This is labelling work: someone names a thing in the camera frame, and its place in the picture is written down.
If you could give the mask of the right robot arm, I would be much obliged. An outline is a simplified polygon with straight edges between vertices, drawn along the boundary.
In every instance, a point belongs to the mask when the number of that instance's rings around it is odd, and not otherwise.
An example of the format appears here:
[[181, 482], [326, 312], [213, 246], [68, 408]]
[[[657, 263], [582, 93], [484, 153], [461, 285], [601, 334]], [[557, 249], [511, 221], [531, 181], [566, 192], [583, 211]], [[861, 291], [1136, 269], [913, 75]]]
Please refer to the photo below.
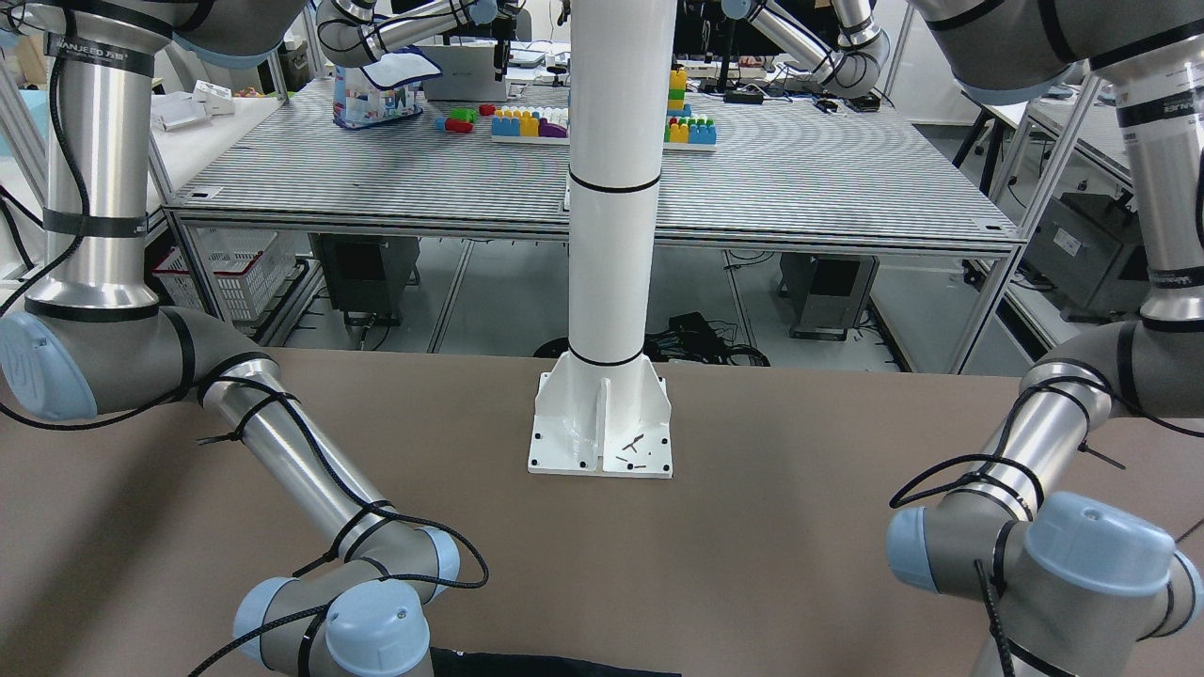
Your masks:
[[307, 571], [256, 585], [237, 648], [293, 676], [430, 676], [424, 604], [458, 585], [466, 540], [400, 514], [279, 381], [279, 365], [214, 317], [164, 307], [144, 282], [150, 77], [173, 42], [275, 52], [303, 1], [5, 1], [2, 29], [41, 31], [49, 73], [47, 261], [2, 304], [2, 373], [47, 430], [89, 430], [194, 396], [230, 425], [332, 544]]

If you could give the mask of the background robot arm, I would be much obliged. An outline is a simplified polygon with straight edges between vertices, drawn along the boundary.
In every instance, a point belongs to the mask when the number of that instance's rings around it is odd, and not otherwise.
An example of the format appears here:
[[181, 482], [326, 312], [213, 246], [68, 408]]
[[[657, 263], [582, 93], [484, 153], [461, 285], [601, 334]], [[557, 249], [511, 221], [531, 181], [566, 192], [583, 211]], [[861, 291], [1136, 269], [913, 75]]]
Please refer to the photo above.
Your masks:
[[722, 1], [722, 13], [744, 20], [775, 42], [811, 73], [818, 86], [842, 99], [877, 88], [891, 53], [891, 39], [878, 25], [868, 1], [834, 1], [839, 36], [834, 43], [787, 14], [778, 1]]

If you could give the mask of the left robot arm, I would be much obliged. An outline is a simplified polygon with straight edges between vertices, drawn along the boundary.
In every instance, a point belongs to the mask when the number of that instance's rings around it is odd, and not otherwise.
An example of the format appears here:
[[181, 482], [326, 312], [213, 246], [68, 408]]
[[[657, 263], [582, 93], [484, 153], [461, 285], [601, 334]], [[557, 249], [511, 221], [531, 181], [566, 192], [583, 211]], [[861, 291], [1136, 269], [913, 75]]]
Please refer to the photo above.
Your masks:
[[1066, 487], [1088, 434], [1140, 418], [1200, 437], [1199, 1], [919, 1], [960, 84], [1027, 102], [1085, 63], [1112, 87], [1131, 158], [1149, 294], [1135, 320], [1047, 352], [976, 454], [890, 498], [898, 581], [981, 605], [975, 676], [1121, 676], [1134, 648], [1202, 614], [1202, 573], [1147, 519]]

